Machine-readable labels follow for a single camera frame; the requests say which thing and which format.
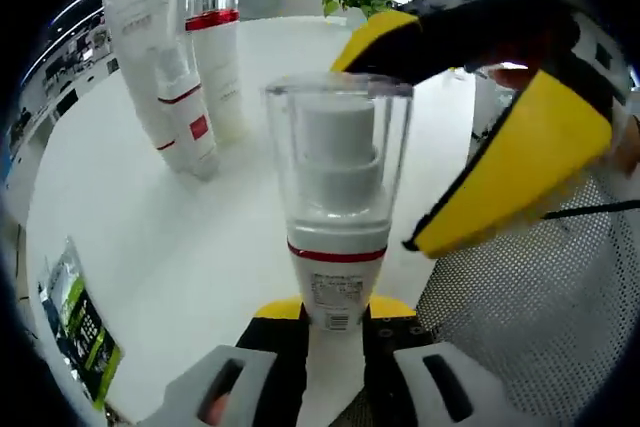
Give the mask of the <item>person's right hand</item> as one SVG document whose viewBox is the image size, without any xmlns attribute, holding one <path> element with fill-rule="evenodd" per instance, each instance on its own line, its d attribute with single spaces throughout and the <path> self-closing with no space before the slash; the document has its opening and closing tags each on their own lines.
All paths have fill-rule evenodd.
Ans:
<svg viewBox="0 0 640 427">
<path fill-rule="evenodd" d="M 531 68 L 499 67 L 490 70 L 489 76 L 504 88 L 522 91 L 528 86 L 536 73 L 537 70 Z"/>
</svg>

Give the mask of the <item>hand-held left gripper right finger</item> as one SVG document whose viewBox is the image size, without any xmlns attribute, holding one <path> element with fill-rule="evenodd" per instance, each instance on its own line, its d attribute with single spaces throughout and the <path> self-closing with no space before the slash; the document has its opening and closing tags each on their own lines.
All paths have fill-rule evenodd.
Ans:
<svg viewBox="0 0 640 427">
<path fill-rule="evenodd" d="M 377 426 L 503 426 L 501 382 L 416 312 L 375 295 L 362 319 L 364 382 Z"/>
</svg>

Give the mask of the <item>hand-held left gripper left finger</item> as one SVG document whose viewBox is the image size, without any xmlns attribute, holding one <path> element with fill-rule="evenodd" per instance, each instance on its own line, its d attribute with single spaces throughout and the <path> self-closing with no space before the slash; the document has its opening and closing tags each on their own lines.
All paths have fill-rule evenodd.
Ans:
<svg viewBox="0 0 640 427">
<path fill-rule="evenodd" d="M 211 388 L 229 388 L 218 426 L 294 426 L 307 386 L 310 319 L 290 297 L 261 307 L 234 345 L 219 345 L 171 381 L 145 426 L 209 426 L 198 418 Z"/>
</svg>

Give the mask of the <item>person's left hand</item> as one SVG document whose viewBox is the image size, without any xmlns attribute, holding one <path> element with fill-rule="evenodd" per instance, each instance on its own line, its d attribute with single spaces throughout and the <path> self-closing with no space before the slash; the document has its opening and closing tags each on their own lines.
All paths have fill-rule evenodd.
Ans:
<svg viewBox="0 0 640 427">
<path fill-rule="evenodd" d="M 218 426 L 226 410 L 229 395 L 229 388 L 211 388 L 199 408 L 198 418 L 209 426 Z"/>
</svg>

